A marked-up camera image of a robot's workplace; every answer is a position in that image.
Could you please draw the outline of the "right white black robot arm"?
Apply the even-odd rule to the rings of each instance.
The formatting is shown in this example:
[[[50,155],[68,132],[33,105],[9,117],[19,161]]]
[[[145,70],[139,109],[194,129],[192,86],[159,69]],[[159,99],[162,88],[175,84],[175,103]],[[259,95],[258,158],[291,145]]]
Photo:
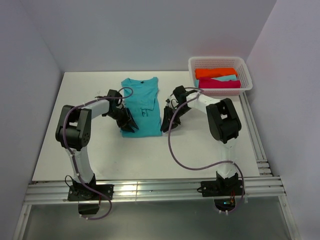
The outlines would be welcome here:
[[[190,171],[201,171],[218,166],[216,171],[216,190],[229,194],[238,184],[243,174],[232,159],[232,151],[242,129],[242,124],[231,99],[216,99],[206,96],[195,89],[174,95],[177,105],[171,104],[172,98],[166,100],[164,117],[160,131],[167,133],[169,152],[173,160],[182,168]],[[180,117],[189,110],[196,109],[206,114],[209,132],[214,140],[222,144],[221,161],[198,168],[183,165],[174,155],[171,146],[171,130],[181,124]]]

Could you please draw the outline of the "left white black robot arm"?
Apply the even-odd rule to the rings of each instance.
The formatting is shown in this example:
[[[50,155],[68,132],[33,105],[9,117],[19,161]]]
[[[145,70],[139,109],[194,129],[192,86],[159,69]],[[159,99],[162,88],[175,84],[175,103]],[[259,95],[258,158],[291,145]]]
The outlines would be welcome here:
[[[78,106],[63,106],[55,139],[66,150],[71,161],[74,177],[70,190],[86,200],[99,194],[87,149],[92,120],[98,116],[112,118],[123,132],[133,133],[139,129],[130,110],[122,104],[121,97],[97,97]]]

